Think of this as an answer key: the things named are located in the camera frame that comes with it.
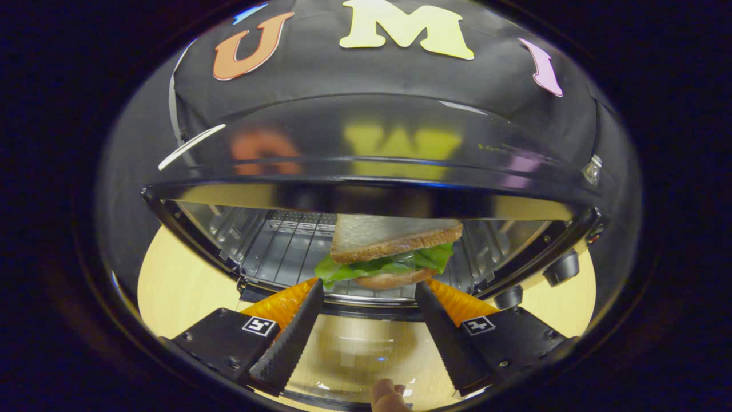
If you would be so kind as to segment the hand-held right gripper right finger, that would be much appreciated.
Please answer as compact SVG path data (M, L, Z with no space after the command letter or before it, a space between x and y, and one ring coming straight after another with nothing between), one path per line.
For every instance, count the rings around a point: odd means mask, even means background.
M543 372L575 344L522 307L498 310L434 279L414 298L449 378L460 396L499 389Z

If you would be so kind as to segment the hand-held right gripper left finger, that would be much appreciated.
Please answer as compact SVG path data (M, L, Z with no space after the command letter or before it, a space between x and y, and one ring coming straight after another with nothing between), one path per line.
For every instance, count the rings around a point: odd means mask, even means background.
M199 370L277 397L300 361L323 302L322 280L309 279L243 311L217 308L161 341Z

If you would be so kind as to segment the lettuce sandwich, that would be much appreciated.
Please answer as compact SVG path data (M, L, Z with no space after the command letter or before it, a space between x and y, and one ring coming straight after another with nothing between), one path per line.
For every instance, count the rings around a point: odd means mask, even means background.
M457 219L338 214L314 274L326 288L353 281L379 291L423 282L444 273L463 230Z

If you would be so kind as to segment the black electric oven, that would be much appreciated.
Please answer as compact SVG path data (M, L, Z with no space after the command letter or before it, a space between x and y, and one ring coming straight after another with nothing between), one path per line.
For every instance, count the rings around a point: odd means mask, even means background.
M308 149L295 157L301 174L283 172L282 157L246 173L233 152L280 137L273 124L283 110L257 110L173 149L139 191L187 251L234 281L240 311L319 279L314 268L329 253L338 214L457 219L463 236L444 273L431 279L497 310L525 308L578 341L580 331L562 331L524 298L529 287L581 275L583 254L604 229L607 204L582 175L588 163L512 169L501 159L505 142L461 133L497 129L523 141L526 131L475 110L439 114L436 102L417 102L379 119L375 102L325 107L343 116L335 125L354 152L321 157ZM288 412L367 412L369 386L382 378L405 385L406 404L417 410L502 390L458 394L414 298L417 284L379 291L323 284L321 311L285 390L249 391Z

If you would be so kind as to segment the clear plastic water bottle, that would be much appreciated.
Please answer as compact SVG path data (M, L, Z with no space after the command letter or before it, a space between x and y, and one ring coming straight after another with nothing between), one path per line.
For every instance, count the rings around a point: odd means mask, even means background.
M583 177L589 182L591 185L598 187L599 186L599 179L600 179L600 172L602 170L602 159L598 156L598 154L594 154L588 164L586 164L585 167L582 169L582 175Z

